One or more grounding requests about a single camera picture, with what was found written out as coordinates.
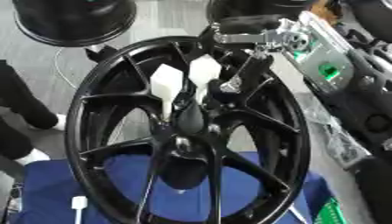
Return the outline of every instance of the white shoe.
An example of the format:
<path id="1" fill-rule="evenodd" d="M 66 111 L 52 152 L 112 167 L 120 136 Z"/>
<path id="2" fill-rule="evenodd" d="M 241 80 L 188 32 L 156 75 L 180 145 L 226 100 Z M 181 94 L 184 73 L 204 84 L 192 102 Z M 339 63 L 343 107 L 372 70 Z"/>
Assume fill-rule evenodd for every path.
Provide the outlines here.
<path id="1" fill-rule="evenodd" d="M 59 121 L 57 122 L 56 125 L 54 125 L 54 127 L 52 127 L 52 129 L 64 131 L 66 129 L 67 116 L 61 114 L 57 114 L 56 116 L 59 119 Z"/>
<path id="2" fill-rule="evenodd" d="M 51 158 L 46 153 L 41 150 L 33 149 L 29 155 L 16 159 L 15 161 L 21 165 L 28 165 L 33 162 L 47 160 L 51 160 Z"/>

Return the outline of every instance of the blue mat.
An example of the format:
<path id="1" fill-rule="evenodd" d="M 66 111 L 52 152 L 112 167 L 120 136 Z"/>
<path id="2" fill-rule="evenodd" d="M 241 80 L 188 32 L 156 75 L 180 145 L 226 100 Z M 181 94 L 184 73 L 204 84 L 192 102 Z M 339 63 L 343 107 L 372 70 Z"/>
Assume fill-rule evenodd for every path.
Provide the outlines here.
<path id="1" fill-rule="evenodd" d="M 256 153 L 244 152 L 242 155 L 257 163 Z M 106 163 L 106 171 L 127 198 L 139 201 L 149 161 L 150 159 L 144 156 L 119 156 Z M 245 207 L 253 200 L 260 187 L 257 180 L 231 168 L 224 169 L 222 182 L 223 216 Z M 26 167 L 23 211 L 13 217 L 11 223 L 74 223 L 71 201 L 72 197 L 77 195 L 82 195 L 82 190 L 74 181 L 66 160 L 30 164 Z M 320 176 L 310 173 L 295 207 L 308 223 L 312 223 L 312 219 L 330 197 L 326 182 Z M 150 209 L 156 215 L 176 221 L 203 221 L 210 210 L 208 180 L 184 193 L 175 191 L 159 180 L 150 203 Z M 92 203 L 83 213 L 83 224 L 90 223 L 110 223 Z M 278 223 L 299 222 L 288 212 Z"/>

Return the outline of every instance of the person's leg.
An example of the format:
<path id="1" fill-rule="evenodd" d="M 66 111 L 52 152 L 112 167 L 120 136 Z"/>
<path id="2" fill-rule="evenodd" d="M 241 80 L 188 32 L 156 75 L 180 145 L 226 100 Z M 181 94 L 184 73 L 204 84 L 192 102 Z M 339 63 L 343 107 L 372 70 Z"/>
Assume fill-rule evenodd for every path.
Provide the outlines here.
<path id="1" fill-rule="evenodd" d="M 10 127 L 0 117 L 0 155 L 15 160 L 29 155 L 33 149 L 27 136 Z"/>
<path id="2" fill-rule="evenodd" d="M 1 117 L 0 155 L 21 165 L 50 159 L 44 152 L 34 149 L 27 136 L 10 127 Z"/>
<path id="3" fill-rule="evenodd" d="M 5 60 L 0 60 L 0 98 L 35 128 L 47 130 L 59 123 L 59 118 L 34 97 L 25 82 Z"/>

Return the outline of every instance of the black alloy wheel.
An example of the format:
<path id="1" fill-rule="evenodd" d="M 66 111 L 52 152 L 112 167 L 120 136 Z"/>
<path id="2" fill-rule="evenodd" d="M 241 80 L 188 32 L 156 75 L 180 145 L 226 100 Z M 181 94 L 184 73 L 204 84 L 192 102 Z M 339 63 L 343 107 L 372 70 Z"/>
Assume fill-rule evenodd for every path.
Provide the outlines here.
<path id="1" fill-rule="evenodd" d="M 187 74 L 196 37 L 165 37 L 129 45 L 100 63 L 81 83 L 68 114 L 66 153 L 74 176 L 87 196 L 117 223 L 190 223 L 169 220 L 151 213 L 149 196 L 158 177 L 169 186 L 193 187 L 208 178 L 211 210 L 203 222 L 273 223 L 298 196 L 310 161 L 306 122 L 291 91 L 270 70 L 252 73 L 255 81 L 236 96 L 212 97 L 199 107 L 202 127 L 187 132 L 179 116 L 190 107 L 194 85 L 185 80 L 183 92 L 174 102 L 170 122 L 161 119 L 161 101 L 151 94 L 150 77 L 163 63 Z M 227 81 L 247 60 L 242 51 L 214 46 L 211 55 L 223 65 L 220 80 Z M 133 109 L 142 109 L 150 120 L 149 137 L 108 145 L 117 124 Z M 235 129 L 245 126 L 260 155 L 254 164 L 228 148 Z M 179 139 L 186 139 L 179 147 Z M 141 201 L 127 199 L 111 182 L 104 162 L 118 155 L 148 155 L 150 167 Z M 167 161 L 201 161 L 196 179 L 171 183 Z M 265 193 L 243 209 L 221 217 L 222 167 L 231 167 L 259 180 Z M 192 176 L 182 167 L 183 176 Z"/>

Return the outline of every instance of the black pants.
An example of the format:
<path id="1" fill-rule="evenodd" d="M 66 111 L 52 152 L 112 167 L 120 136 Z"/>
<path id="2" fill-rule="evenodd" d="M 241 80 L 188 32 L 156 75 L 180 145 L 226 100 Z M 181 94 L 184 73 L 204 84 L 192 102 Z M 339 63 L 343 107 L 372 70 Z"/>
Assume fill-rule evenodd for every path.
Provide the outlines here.
<path id="1" fill-rule="evenodd" d="M 47 130 L 57 124 L 57 116 L 35 98 L 5 60 L 0 60 L 0 99 L 31 126 Z M 0 117 L 0 155 L 9 159 L 27 156 L 33 149 L 29 138 L 10 127 Z"/>

